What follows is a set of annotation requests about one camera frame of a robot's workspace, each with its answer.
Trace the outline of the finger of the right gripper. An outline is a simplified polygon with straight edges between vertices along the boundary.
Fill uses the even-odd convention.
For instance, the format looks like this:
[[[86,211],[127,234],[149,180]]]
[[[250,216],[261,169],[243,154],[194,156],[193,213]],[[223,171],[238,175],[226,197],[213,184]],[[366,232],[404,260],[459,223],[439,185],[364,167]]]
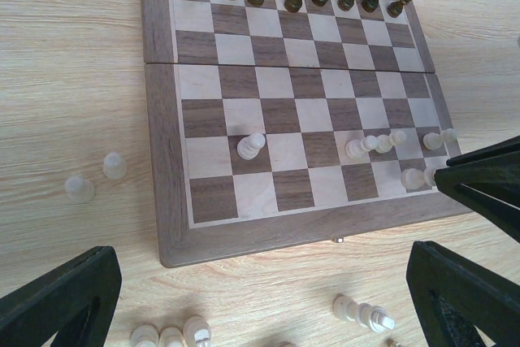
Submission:
[[[451,158],[433,177],[443,194],[519,240],[519,137]]]

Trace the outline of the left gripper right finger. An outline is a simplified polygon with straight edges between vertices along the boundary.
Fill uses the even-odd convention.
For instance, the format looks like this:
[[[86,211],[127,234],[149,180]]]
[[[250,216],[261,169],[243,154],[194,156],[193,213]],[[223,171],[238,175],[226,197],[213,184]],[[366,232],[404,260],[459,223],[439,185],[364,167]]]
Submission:
[[[434,241],[413,243],[406,281],[430,346],[519,345],[519,286]]]

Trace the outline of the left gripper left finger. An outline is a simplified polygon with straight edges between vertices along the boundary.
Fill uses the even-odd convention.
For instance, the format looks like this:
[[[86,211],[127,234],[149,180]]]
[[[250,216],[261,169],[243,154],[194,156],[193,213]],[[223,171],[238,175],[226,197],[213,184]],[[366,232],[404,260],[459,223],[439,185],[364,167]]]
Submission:
[[[1,298],[1,345],[103,346],[121,284],[115,249],[87,250]]]

